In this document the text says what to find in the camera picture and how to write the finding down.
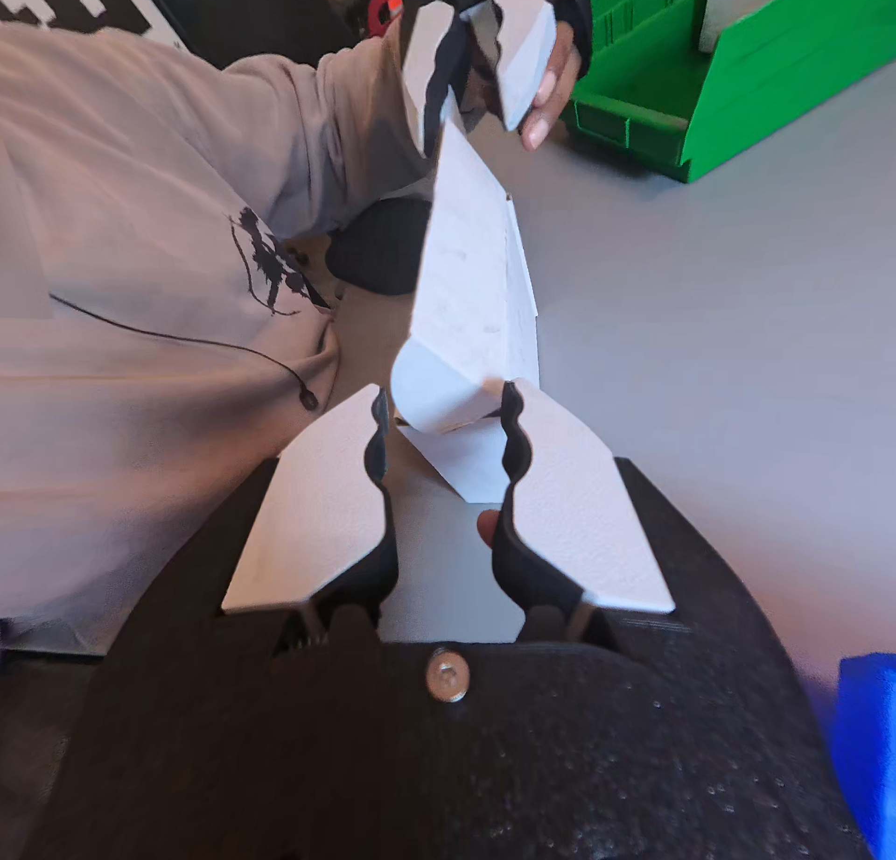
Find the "blue plastic bin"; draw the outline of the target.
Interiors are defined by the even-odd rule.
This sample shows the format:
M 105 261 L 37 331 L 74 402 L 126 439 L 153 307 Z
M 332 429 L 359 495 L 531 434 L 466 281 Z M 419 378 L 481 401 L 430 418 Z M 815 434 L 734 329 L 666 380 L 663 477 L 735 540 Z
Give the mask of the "blue plastic bin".
M 895 654 L 844 657 L 836 687 L 803 679 L 836 777 L 869 849 L 895 857 Z

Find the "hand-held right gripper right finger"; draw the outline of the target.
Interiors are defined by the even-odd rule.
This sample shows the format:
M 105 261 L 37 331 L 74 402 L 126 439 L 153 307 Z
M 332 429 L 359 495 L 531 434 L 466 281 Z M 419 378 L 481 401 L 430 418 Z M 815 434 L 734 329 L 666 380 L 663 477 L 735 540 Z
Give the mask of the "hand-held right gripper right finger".
M 518 642 L 615 642 L 615 625 L 677 630 L 676 603 L 613 453 L 531 382 L 504 384 L 509 485 L 492 572 L 525 618 Z

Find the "dark rounded object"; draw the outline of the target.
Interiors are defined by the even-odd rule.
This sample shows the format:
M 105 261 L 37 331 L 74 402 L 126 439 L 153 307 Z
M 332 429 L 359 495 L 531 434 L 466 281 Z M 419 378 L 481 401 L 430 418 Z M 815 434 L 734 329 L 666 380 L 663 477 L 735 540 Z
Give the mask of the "dark rounded object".
M 431 209 L 431 201 L 421 197 L 388 197 L 371 204 L 330 233 L 324 254 L 328 271 L 372 294 L 413 294 Z

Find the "person's left hand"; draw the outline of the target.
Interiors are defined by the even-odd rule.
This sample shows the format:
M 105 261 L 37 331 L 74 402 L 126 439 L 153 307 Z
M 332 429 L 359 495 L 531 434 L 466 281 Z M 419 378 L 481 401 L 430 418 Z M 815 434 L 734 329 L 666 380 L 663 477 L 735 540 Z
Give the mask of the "person's left hand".
M 535 151 L 545 141 L 566 108 L 581 68 L 581 56 L 574 43 L 573 27 L 556 25 L 554 46 L 546 63 L 532 106 L 519 128 L 527 151 Z

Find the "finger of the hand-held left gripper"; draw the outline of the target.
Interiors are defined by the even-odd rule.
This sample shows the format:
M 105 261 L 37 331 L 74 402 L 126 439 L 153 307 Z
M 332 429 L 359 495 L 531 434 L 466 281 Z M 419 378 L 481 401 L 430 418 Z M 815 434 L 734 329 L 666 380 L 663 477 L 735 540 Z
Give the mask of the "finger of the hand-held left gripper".
M 400 23 L 400 77 L 410 137 L 420 156 L 434 156 L 446 121 L 462 125 L 468 75 L 467 30 L 443 0 L 408 5 Z
M 530 110 L 556 36 L 548 0 L 488 0 L 481 50 L 497 88 L 501 118 L 516 130 Z

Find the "beige printed sweatshirt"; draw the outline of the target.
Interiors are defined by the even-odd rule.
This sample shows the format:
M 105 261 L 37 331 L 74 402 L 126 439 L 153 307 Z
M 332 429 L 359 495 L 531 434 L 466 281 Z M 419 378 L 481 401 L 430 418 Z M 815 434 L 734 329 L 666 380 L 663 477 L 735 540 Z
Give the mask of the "beige printed sweatshirt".
M 208 514 L 330 397 L 330 316 L 278 247 L 303 138 L 4 138 L 52 317 L 2 322 L 2 622 L 106 650 Z

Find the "green plastic bin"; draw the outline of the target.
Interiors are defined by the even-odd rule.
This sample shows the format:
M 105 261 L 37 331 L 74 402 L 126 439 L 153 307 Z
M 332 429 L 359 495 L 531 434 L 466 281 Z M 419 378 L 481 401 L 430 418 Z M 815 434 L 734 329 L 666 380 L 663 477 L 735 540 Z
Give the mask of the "green plastic bin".
M 590 0 L 572 137 L 694 182 L 889 64 L 895 0 L 772 0 L 698 48 L 707 0 Z

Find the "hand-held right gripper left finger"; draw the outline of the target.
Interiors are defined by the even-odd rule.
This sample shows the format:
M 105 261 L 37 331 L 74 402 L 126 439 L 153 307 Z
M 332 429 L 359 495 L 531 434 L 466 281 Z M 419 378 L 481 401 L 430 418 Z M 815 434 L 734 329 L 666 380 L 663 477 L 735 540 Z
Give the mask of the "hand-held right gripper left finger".
M 221 611 L 297 611 L 310 635 L 342 606 L 374 628 L 399 574 L 384 485 L 385 390 L 369 384 L 309 424 L 278 457 Z

